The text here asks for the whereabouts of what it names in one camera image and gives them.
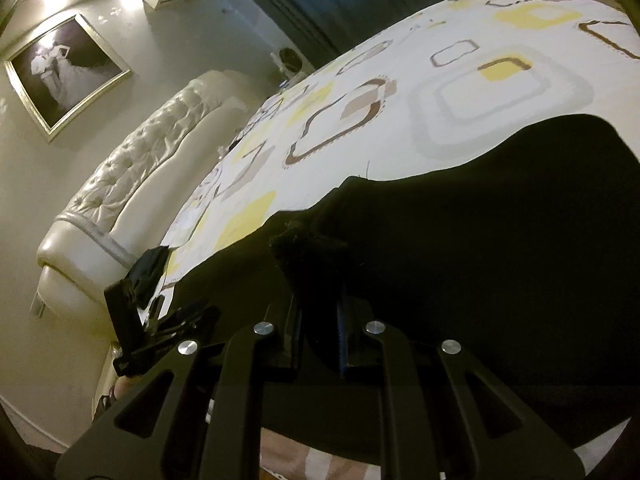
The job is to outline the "patterned white bed quilt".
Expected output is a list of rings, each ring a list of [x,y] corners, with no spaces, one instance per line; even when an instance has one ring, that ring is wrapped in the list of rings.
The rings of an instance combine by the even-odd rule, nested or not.
[[[568,115],[604,119],[639,161],[639,36],[626,15],[592,0],[445,0],[416,12],[250,118],[164,236],[162,315],[178,281],[277,212],[308,209],[350,177],[461,166]],[[273,304],[253,325],[262,321],[281,331],[279,364],[288,310]],[[381,454],[324,452],[267,429],[264,416],[259,467],[257,479],[385,479]]]

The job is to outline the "small desk fan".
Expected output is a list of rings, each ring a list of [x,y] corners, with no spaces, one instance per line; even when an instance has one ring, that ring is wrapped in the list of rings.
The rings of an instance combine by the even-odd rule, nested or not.
[[[278,70],[280,70],[280,73],[285,76],[285,78],[291,79],[303,70],[304,62],[292,48],[281,48],[271,52],[270,56],[273,63],[277,65]]]

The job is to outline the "black pants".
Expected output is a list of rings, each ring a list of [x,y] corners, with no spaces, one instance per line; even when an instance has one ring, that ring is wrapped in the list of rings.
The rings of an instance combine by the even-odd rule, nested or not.
[[[259,401],[277,434],[378,462],[382,367],[364,334],[378,321],[393,384],[418,395],[400,411],[420,448],[471,452],[436,354],[448,339],[582,445],[639,411],[638,158],[604,119],[568,115],[454,168],[350,177],[186,274],[141,345],[221,348],[273,304],[291,347]]]

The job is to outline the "black folded garment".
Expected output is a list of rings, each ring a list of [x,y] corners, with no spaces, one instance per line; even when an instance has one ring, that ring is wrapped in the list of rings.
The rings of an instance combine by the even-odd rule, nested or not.
[[[143,348],[149,340],[141,312],[152,300],[169,255],[167,246],[146,250],[124,278],[104,290],[108,315],[122,354]]]

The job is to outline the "cream tufted leather headboard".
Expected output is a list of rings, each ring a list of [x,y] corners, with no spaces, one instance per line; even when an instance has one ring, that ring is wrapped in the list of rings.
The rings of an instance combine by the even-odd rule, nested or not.
[[[129,133],[40,243],[37,295],[61,318],[102,325],[107,286],[160,244],[181,206],[267,99],[250,76],[210,70]]]

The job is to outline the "framed wedding photo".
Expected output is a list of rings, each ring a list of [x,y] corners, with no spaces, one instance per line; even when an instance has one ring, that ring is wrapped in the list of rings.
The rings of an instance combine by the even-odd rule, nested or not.
[[[37,32],[3,61],[27,114],[52,141],[131,68],[79,13]]]

